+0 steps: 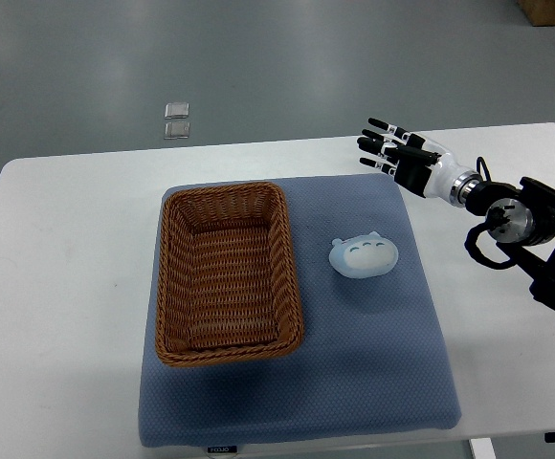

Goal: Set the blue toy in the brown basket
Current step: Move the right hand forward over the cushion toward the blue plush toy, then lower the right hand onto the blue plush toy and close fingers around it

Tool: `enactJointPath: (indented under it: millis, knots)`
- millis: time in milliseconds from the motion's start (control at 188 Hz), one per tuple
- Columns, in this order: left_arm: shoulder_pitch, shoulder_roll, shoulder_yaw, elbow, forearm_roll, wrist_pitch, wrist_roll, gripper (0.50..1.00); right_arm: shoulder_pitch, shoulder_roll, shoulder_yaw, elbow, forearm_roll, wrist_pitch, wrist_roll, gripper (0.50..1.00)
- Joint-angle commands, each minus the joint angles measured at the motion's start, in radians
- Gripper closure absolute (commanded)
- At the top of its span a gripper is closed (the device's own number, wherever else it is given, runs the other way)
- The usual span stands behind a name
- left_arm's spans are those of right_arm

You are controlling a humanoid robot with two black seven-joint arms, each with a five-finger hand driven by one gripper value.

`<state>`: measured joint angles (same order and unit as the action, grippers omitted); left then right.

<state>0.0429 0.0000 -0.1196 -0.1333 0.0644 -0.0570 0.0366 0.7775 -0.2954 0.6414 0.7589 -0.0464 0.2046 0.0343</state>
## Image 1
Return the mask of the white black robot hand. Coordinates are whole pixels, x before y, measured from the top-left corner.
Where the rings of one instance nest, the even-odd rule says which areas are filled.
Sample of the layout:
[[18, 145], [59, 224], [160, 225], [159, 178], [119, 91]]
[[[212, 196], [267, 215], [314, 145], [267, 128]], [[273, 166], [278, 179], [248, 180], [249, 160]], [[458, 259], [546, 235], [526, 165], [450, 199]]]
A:
[[423, 198], [441, 198], [447, 203], [465, 203], [470, 191], [477, 185], [477, 173], [457, 162], [455, 155], [445, 146], [426, 139], [397, 125], [368, 118], [367, 122], [384, 131], [379, 133], [363, 129], [357, 139], [358, 147], [386, 159], [361, 157], [363, 165], [394, 174], [394, 181]]

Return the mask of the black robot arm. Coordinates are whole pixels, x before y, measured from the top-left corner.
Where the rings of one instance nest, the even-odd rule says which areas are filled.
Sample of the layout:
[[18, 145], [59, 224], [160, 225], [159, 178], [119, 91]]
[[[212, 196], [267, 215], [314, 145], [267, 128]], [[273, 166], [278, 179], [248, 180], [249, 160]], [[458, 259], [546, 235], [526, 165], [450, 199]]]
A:
[[492, 179], [483, 158], [470, 168], [443, 145], [375, 118], [357, 144], [361, 164], [421, 198], [439, 198], [481, 218], [464, 248], [478, 264], [521, 268], [534, 300], [555, 311], [555, 189], [523, 177], [518, 186]]

